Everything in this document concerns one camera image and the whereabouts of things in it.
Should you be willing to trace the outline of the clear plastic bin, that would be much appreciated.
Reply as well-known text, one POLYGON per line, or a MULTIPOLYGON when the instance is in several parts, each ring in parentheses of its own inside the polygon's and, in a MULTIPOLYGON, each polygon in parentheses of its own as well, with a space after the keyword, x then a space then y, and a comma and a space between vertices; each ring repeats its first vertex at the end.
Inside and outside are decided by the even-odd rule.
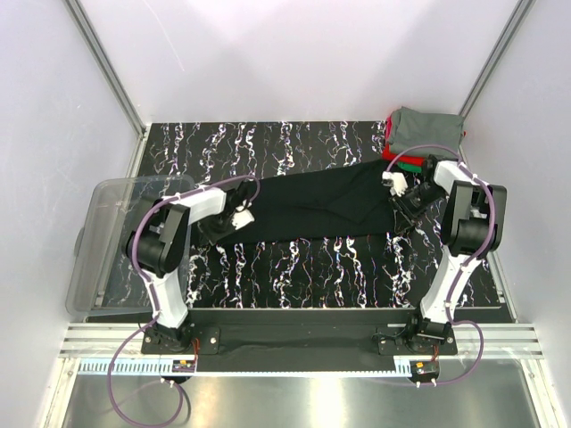
POLYGON ((65 307, 75 318, 152 312, 145 284, 124 254, 138 227, 144 198, 160 199, 195 188, 190 176, 109 179, 95 187, 76 240, 65 307))

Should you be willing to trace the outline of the right aluminium corner post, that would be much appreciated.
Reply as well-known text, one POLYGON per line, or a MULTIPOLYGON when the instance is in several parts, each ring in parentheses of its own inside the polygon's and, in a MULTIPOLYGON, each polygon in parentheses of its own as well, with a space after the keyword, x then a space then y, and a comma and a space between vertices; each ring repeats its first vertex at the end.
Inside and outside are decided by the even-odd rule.
POLYGON ((533 9, 534 4, 534 0, 518 0, 516 2, 515 7, 496 39, 491 52, 480 69, 474 84, 470 88, 464 103, 459 109, 459 115, 464 119, 466 119, 469 113, 473 110, 482 92, 490 82, 494 72, 498 69, 501 60, 508 51, 518 31, 523 26, 528 14, 533 9))

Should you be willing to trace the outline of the aluminium frame rail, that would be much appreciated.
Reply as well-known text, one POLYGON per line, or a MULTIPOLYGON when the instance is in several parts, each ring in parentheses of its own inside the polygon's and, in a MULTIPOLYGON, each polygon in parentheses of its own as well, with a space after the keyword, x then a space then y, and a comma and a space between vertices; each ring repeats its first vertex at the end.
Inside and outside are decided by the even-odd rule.
MULTIPOLYGON (((124 355, 141 353, 143 335, 137 324, 80 324, 68 326, 59 356, 61 358, 109 358, 131 335, 135 337, 122 351, 124 355)), ((201 349, 221 349, 231 341, 245 344, 316 345, 319 339, 370 341, 376 329, 370 325, 222 325, 201 327, 201 349)), ((460 325, 453 329, 450 343, 461 358, 473 358, 479 349, 484 358, 541 358, 542 349, 532 325, 482 324, 478 328, 460 325)))

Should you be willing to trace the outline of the black marble pattern mat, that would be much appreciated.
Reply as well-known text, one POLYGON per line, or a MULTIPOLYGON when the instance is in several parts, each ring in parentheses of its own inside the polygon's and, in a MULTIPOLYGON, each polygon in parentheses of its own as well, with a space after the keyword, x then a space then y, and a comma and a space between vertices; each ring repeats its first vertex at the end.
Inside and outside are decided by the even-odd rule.
MULTIPOLYGON (((155 123, 140 177, 188 174, 216 182, 306 173, 374 161, 381 121, 155 123)), ((193 309, 411 308, 442 257, 437 202, 407 235, 206 246, 190 251, 186 304, 193 309)))

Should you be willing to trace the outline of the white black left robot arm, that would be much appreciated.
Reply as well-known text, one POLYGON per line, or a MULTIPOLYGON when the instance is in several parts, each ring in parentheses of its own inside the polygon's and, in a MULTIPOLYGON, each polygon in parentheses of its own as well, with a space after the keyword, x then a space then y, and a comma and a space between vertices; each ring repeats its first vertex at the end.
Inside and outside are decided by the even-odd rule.
POLYGON ((250 208, 260 190, 260 180, 246 175, 141 199, 123 252, 150 298, 152 320, 142 328, 147 344, 178 354, 198 348, 180 274, 191 229, 196 226, 201 237, 215 244, 250 225, 250 208))

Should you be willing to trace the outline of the black t shirt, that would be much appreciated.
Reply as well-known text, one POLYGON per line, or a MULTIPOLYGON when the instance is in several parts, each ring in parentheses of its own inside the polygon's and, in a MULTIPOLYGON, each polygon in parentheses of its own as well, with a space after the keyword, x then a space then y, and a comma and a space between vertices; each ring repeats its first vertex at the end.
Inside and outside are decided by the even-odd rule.
POLYGON ((287 242, 366 235, 404 235, 416 227, 390 202, 382 182, 388 162, 373 160, 349 167, 264 178, 257 186, 244 181, 228 188, 254 196, 249 211, 254 221, 216 241, 287 242))

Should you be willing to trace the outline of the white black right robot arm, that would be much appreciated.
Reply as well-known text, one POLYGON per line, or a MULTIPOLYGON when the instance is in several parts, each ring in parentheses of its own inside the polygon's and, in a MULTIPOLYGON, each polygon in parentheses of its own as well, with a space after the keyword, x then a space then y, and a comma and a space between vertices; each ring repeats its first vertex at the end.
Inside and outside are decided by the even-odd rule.
POLYGON ((423 174, 424 181, 413 187, 402 173, 382 174, 390 188, 395 227, 402 231, 414 227, 432 202, 447 199, 440 231, 442 259, 428 292, 395 340, 414 353, 430 353, 452 338, 459 296, 501 243, 507 202, 505 187, 483 181, 461 160, 431 156, 423 174))

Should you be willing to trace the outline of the aluminium corner post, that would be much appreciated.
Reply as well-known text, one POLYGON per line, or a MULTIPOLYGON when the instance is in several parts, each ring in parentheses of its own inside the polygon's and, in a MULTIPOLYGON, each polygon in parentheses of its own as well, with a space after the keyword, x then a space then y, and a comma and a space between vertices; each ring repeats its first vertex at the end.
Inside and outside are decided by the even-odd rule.
POLYGON ((105 52, 103 43, 95 31, 95 27, 89 19, 81 1, 63 0, 72 21, 76 25, 80 35, 84 39, 89 52, 92 54, 99 70, 103 74, 108 87, 124 113, 129 125, 138 138, 142 138, 146 131, 146 124, 142 121, 135 105, 131 102, 125 87, 120 81, 117 71, 112 66, 112 62, 105 52))
POLYGON ((496 39, 491 52, 480 69, 474 84, 470 88, 464 103, 459 109, 459 115, 464 119, 466 119, 469 113, 473 110, 482 92, 490 82, 494 72, 498 69, 501 60, 508 51, 518 31, 523 26, 528 14, 533 9, 534 4, 534 0, 518 0, 516 2, 515 7, 496 39))

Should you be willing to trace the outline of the folded green t shirt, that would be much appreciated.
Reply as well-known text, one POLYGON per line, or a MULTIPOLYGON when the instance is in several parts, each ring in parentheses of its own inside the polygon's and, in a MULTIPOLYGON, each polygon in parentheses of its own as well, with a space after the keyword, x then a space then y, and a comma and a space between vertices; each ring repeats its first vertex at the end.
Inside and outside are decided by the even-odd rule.
POLYGON ((408 172, 411 174, 421 174, 422 173, 422 167, 419 165, 409 164, 406 162, 398 162, 397 166, 403 172, 408 172))

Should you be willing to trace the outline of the left aluminium corner post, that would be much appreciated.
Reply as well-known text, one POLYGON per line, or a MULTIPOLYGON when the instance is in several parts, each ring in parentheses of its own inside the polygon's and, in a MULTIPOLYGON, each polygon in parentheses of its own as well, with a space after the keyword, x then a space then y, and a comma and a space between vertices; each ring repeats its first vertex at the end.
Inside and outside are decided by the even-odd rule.
POLYGON ((103 74, 108 87, 124 113, 129 125, 138 138, 142 138, 146 131, 146 124, 142 121, 135 105, 131 102, 125 87, 120 81, 117 71, 112 66, 112 62, 105 52, 103 43, 95 31, 95 27, 89 19, 81 1, 63 0, 72 21, 76 25, 80 35, 84 39, 89 52, 92 54, 99 70, 103 74))

